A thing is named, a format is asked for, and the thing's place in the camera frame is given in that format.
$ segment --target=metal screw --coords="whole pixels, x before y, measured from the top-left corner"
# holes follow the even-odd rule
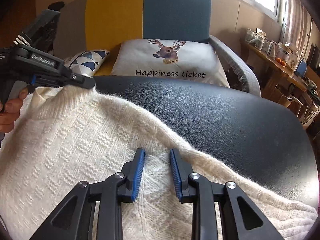
[[[122,179],[124,177],[124,174],[122,172],[117,172],[115,174],[116,179]]]
[[[237,186],[236,183],[234,183],[233,181],[229,181],[227,183],[228,188],[234,189],[234,188],[236,188],[236,186]]]
[[[200,178],[200,174],[199,173],[196,173],[196,172],[193,172],[193,173],[190,173],[190,178],[192,179],[199,179]]]
[[[78,187],[82,187],[82,188],[86,187],[87,185],[88,185],[88,183],[85,180],[78,183]]]

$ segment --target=blue chair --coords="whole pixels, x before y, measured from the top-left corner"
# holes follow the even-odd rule
[[[303,57],[302,59],[300,59],[297,65],[297,69],[294,73],[299,77],[304,77],[304,75],[307,72],[307,67],[308,67],[308,62],[306,58]]]

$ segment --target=geometric pattern pillow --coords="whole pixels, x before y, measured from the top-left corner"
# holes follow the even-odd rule
[[[88,50],[66,58],[64,65],[72,69],[73,73],[93,76],[109,55],[105,49]]]

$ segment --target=antler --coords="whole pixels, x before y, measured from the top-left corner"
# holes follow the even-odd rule
[[[185,41],[177,41],[177,42],[180,42],[181,44],[178,44],[178,43],[176,43],[176,42],[173,42],[173,44],[176,44],[176,45],[173,46],[173,47],[171,47],[172,49],[173,49],[173,48],[177,48],[177,47],[181,47],[181,46],[183,46],[184,44],[186,44]]]
[[[163,48],[164,45],[159,41],[159,40],[154,40],[154,39],[148,39],[149,43],[151,44],[157,44],[159,47]]]

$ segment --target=curtain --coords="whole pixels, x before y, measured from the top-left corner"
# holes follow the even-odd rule
[[[311,28],[311,16],[300,0],[286,0],[286,11],[282,26],[281,41],[294,45],[299,56],[307,47]]]

